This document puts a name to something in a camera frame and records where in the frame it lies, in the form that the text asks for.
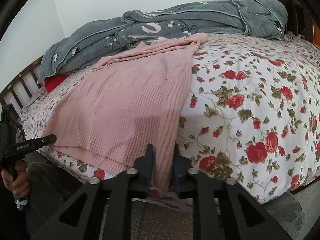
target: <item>person's fingers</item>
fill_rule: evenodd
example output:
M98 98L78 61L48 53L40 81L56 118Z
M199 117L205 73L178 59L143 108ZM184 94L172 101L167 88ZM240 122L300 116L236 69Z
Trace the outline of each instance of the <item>person's fingers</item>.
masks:
M11 191L10 184L13 181L12 175L10 174L9 171L2 170L1 171L1 176L2 176L2 180L3 180L4 186L6 187L7 190Z
M20 187L15 188L12 193L15 196L20 196L23 192L25 192L26 190L29 189L29 183L26 181L25 183L23 183Z
M20 172L20 174L18 175L17 179L12 182L12 187L13 188L18 188L20 187L22 184L24 184L26 181L28 181L29 179L29 175L24 171L24 172Z
M13 176L7 170L2 170L1 176L2 176L2 179L4 180L4 182L7 181L7 182L11 183L13 181Z
M24 160L16 161L16 171L26 171L28 167L28 163Z
M29 194L29 189L26 189L24 192L22 192L21 194L17 195L17 197L18 198L23 198L28 194Z

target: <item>white strap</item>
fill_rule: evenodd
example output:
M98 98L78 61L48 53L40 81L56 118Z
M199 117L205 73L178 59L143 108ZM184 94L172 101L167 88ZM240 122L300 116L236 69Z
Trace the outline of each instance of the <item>white strap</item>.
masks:
M17 209L20 209L20 206L24 206L28 204L28 199L24 199L22 201L16 200L16 204L17 204Z

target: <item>pink knit sweater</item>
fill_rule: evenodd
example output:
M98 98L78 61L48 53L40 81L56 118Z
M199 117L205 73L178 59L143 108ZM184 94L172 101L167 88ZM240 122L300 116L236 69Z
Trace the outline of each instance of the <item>pink knit sweater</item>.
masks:
M191 85L193 54L207 34L167 40L103 57L94 71L57 104L45 135L55 148L119 173L156 151L153 184L169 185L180 111Z

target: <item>mattress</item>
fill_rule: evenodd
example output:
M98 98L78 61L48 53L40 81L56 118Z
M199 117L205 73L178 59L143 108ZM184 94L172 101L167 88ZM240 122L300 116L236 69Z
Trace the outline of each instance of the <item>mattress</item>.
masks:
M176 138L181 155L211 177L236 178L260 203L313 181L320 175L319 62L308 46L210 34L194 54ZM55 105L90 72L70 75L23 108L27 139L42 136ZM115 176L50 147L40 153L82 182ZM151 194L166 203L162 192Z

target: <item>gray blanket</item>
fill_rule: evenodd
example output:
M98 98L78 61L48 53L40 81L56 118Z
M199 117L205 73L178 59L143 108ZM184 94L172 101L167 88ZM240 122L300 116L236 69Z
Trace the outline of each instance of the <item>gray blanket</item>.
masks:
M199 32L282 39L287 21L287 11L277 0L194 2L149 13L131 10L122 17L87 23L52 45L42 58L38 83L134 48L141 41L150 44Z

